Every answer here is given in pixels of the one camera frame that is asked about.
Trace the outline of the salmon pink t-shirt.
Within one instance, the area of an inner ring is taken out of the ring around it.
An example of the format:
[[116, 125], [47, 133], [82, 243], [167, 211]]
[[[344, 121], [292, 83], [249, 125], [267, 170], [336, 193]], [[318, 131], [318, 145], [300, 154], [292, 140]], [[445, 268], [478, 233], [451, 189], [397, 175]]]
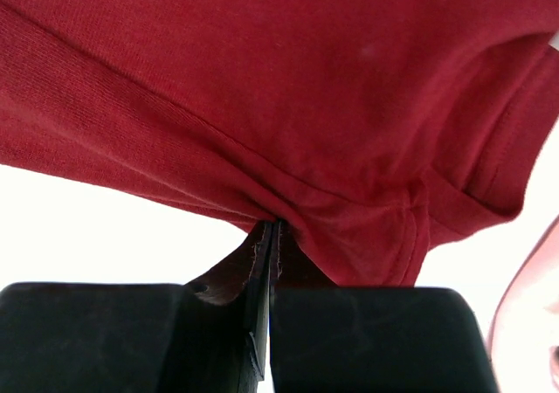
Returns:
[[531, 242], [498, 247], [507, 283], [487, 333], [499, 392], [558, 391], [558, 219]]

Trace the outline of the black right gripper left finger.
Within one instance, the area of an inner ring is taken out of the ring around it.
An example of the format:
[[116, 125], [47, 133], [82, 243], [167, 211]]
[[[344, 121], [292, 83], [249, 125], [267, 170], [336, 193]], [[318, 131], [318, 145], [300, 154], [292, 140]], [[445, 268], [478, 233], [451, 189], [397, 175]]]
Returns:
[[254, 392], [273, 225], [185, 285], [25, 282], [1, 292], [4, 392]]

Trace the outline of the red t-shirt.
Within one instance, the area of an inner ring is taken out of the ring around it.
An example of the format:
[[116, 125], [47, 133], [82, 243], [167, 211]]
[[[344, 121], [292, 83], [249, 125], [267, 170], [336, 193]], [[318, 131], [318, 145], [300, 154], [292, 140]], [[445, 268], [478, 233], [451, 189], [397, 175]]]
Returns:
[[519, 215], [557, 30], [558, 0], [1, 0], [1, 161], [408, 285]]

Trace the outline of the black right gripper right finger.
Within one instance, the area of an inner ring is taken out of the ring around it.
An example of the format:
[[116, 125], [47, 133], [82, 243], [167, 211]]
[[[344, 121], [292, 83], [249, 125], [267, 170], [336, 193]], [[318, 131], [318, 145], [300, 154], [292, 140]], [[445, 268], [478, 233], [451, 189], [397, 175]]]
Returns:
[[330, 285], [274, 225], [270, 363], [278, 392], [495, 392], [478, 323], [436, 287]]

